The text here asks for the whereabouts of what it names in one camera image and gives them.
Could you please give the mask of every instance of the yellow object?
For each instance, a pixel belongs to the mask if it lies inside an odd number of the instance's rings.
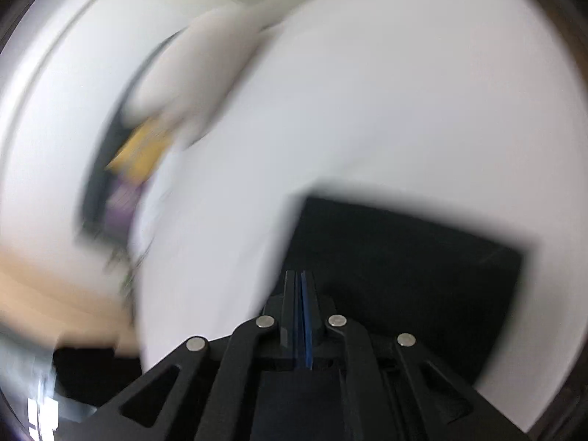
[[[133,131],[107,169],[139,185],[149,179],[170,142],[169,134],[159,128],[158,120],[148,119]]]

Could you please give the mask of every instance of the silver screw head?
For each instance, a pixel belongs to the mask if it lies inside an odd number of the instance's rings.
[[[413,346],[416,343],[416,338],[410,333],[401,333],[396,338],[396,341],[400,346]]]
[[[328,322],[329,325],[334,327],[342,327],[347,325],[347,319],[343,315],[331,315]]]
[[[195,336],[193,338],[190,338],[186,342],[186,348],[188,350],[190,350],[191,352],[199,352],[206,345],[207,345],[207,343],[204,341],[204,338],[200,338],[199,336]]]
[[[258,317],[258,319],[255,320],[255,325],[259,328],[270,328],[274,323],[276,323],[276,321],[269,315],[261,315],[261,317]]]

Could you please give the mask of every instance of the white surface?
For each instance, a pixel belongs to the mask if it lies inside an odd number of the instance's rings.
[[[105,272],[110,252],[78,237],[89,170],[121,94],[168,36],[228,0],[192,12],[159,0],[98,0],[47,57],[18,120],[0,210],[4,244],[61,279],[116,295],[125,267]]]
[[[35,0],[0,53],[0,171],[4,170],[11,131],[30,85],[70,23],[92,1]]]
[[[129,253],[133,262],[140,260],[154,239],[165,204],[173,190],[188,141],[175,139],[161,156],[157,169],[146,182],[129,233]]]
[[[317,184],[530,250],[477,388],[528,429],[588,314],[583,86],[529,0],[315,0],[189,149],[143,265],[149,367],[229,334],[273,282]]]

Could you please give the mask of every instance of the black object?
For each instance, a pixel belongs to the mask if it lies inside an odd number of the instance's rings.
[[[527,439],[421,341],[401,346],[351,318],[329,323],[337,307],[314,286],[310,273],[288,272],[283,293],[268,300],[264,317],[243,323],[230,337],[187,340],[60,438]],[[272,389],[284,386],[277,377],[300,382],[301,389],[293,383],[289,392]],[[311,393],[313,385],[321,389]]]
[[[112,348],[61,347],[53,354],[59,395],[102,406],[142,374],[138,358],[115,356]]]
[[[446,225],[308,197],[276,280],[311,271],[316,290],[370,333],[408,331],[473,384],[501,331],[523,252]],[[274,294],[281,291],[276,286]]]

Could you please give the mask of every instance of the purple object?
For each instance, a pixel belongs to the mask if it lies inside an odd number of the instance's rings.
[[[110,186],[109,195],[102,222],[108,235],[126,240],[135,210],[139,204],[143,184],[139,186],[117,176]]]

